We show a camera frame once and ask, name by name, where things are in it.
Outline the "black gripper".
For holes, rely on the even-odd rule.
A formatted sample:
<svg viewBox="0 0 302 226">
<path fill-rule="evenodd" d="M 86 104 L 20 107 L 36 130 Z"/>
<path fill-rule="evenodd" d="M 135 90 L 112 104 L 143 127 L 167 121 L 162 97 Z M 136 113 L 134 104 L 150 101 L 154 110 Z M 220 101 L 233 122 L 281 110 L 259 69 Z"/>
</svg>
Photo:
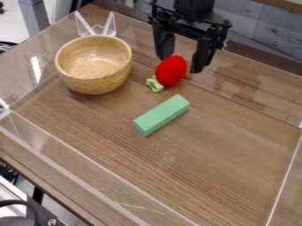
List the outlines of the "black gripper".
<svg viewBox="0 0 302 226">
<path fill-rule="evenodd" d="M 154 28 L 156 56 L 167 59 L 175 52 L 175 34 L 198 40 L 191 60 L 191 73 L 200 73 L 210 65 L 216 49 L 227 45 L 229 19 L 214 12 L 214 1 L 174 1 L 172 7 L 151 1 L 150 23 Z"/>
</svg>

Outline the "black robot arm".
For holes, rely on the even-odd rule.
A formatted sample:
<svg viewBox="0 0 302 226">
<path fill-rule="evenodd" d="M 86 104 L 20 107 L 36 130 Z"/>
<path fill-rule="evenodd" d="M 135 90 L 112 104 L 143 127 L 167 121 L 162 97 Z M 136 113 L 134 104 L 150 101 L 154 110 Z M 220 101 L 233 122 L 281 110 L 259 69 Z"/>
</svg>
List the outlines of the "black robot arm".
<svg viewBox="0 0 302 226">
<path fill-rule="evenodd" d="M 215 0 L 174 0 L 174 8 L 168 9 L 156 0 L 150 2 L 156 56 L 160 60 L 172 56 L 176 34 L 196 41 L 191 73 L 203 71 L 216 50 L 227 45 L 233 22 L 214 12 L 214 4 Z"/>
</svg>

